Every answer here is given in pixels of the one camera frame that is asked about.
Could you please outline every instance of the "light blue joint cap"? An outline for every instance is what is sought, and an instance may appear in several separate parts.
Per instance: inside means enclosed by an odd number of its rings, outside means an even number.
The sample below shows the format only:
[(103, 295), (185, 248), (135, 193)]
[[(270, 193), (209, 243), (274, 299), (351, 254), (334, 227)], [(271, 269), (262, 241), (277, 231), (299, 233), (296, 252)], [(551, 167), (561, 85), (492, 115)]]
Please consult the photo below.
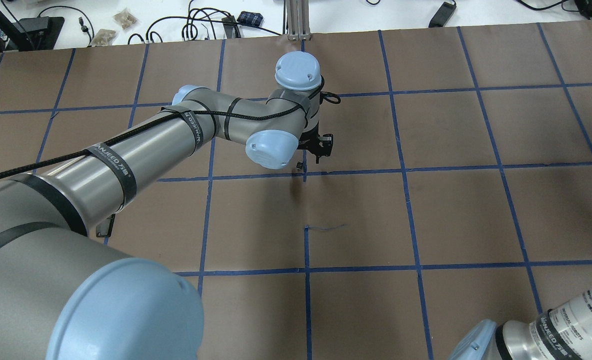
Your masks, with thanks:
[(205, 86), (196, 86), (196, 85), (185, 85), (178, 89), (178, 92), (174, 95), (174, 100), (172, 100), (172, 105), (176, 105), (177, 103), (181, 102), (188, 93), (194, 91), (195, 89), (208, 89)]
[(198, 292), (151, 260), (128, 257), (87, 278), (60, 312), (46, 360), (195, 360)]
[(489, 347), (496, 323), (484, 319), (459, 342), (447, 360), (481, 360)]
[(282, 169), (298, 148), (298, 138), (282, 130), (262, 130), (247, 139), (245, 152), (256, 164), (267, 169)]
[(322, 82), (320, 64), (308, 52), (288, 52), (276, 63), (276, 82), (291, 91), (310, 91)]

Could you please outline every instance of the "metal post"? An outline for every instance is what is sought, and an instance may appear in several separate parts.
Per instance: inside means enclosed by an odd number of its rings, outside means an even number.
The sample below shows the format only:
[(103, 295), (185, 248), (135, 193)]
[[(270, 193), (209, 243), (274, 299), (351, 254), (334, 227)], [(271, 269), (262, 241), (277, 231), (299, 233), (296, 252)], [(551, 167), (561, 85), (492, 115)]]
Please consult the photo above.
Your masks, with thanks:
[(309, 0), (285, 0), (287, 7), (287, 38), (292, 41), (311, 39)]
[(20, 32), (15, 25), (0, 11), (0, 29), (5, 32), (9, 37), (10, 41), (18, 47), (20, 51), (31, 51), (33, 46), (31, 45), (28, 34)]

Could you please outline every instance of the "power adapter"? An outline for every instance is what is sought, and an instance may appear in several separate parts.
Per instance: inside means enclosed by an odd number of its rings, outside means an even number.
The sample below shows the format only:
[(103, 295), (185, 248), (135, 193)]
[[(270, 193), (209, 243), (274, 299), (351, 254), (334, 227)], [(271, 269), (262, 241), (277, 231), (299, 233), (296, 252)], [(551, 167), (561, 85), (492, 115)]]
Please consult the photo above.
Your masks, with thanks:
[(440, 5), (436, 14), (434, 14), (433, 18), (429, 22), (430, 28), (441, 28), (444, 27), (447, 21), (451, 18), (452, 14), (456, 11), (456, 2), (454, 1), (453, 4), (448, 2), (443, 2)]

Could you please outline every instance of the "cable strap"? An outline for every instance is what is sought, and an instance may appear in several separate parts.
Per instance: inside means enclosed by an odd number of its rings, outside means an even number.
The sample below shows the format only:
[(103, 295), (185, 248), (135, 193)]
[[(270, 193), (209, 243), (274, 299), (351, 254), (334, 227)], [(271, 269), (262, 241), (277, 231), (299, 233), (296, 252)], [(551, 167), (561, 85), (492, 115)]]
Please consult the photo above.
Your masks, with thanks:
[(193, 152), (195, 153), (205, 142), (205, 133), (202, 131), (202, 126), (200, 126), (200, 122), (196, 118), (196, 114), (194, 114), (191, 110), (187, 110), (186, 107), (179, 105), (163, 106), (162, 111), (178, 114), (180, 117), (182, 117), (182, 120), (187, 123), (191, 129), (191, 132), (193, 132), (193, 139), (196, 141), (196, 147), (193, 149)]
[(119, 212), (134, 200), (138, 192), (138, 185), (136, 184), (136, 177), (133, 171), (131, 171), (127, 162), (104, 142), (89, 146), (87, 150), (98, 160), (104, 162), (118, 179), (124, 196), (120, 209), (116, 211)]

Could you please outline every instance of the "white table surface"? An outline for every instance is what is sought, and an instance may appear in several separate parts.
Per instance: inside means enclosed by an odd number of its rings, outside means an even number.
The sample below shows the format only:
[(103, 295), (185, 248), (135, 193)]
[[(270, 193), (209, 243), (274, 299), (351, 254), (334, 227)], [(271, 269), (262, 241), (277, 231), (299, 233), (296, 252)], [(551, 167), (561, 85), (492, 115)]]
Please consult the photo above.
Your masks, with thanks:
[[(369, 30), (391, 30), (424, 28), (443, 0), (381, 0), (379, 5), (371, 6), (365, 0), (310, 0), (310, 27), (313, 33), (364, 32)], [(534, 7), (557, 2), (557, 0), (527, 0)], [(126, 44), (133, 33), (144, 36), (147, 27), (163, 16), (186, 16), (188, 0), (15, 0), (8, 2), (9, 8), (17, 18), (33, 18), (41, 9), (53, 5), (77, 7), (87, 13), (99, 29), (116, 30), (113, 44)], [(227, 10), (238, 17), (241, 11), (259, 12), (264, 16), (262, 27), (281, 32), (282, 0), (195, 0), (193, 7), (214, 7)], [(566, 9), (575, 9), (572, 1)], [(128, 8), (139, 22), (129, 29), (122, 30), (112, 16)], [(0, 9), (6, 10), (0, 3)], [(71, 9), (51, 9), (45, 16), (63, 16), (65, 25), (56, 43), (57, 49), (80, 48), (88, 43), (78, 25), (80, 13)], [(447, 25), (464, 27), (475, 25), (545, 23), (584, 19), (578, 13), (563, 11), (560, 6), (545, 11), (532, 11), (514, 0), (458, 0), (458, 8)], [(184, 20), (172, 19), (158, 23), (154, 30), (166, 42), (181, 41), (181, 27)], [(216, 34), (222, 39), (224, 30), (217, 23)], [(198, 24), (200, 38), (206, 36), (204, 27)], [(261, 30), (243, 28), (243, 37), (270, 36)]]

